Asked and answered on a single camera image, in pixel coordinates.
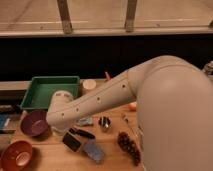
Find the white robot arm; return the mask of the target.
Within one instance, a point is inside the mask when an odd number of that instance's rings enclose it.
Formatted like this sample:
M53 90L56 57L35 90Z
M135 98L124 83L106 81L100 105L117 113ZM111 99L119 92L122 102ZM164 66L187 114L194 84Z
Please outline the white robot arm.
M71 102L53 96L47 122L62 132L133 101L145 171L213 171L213 82L179 57L155 57Z

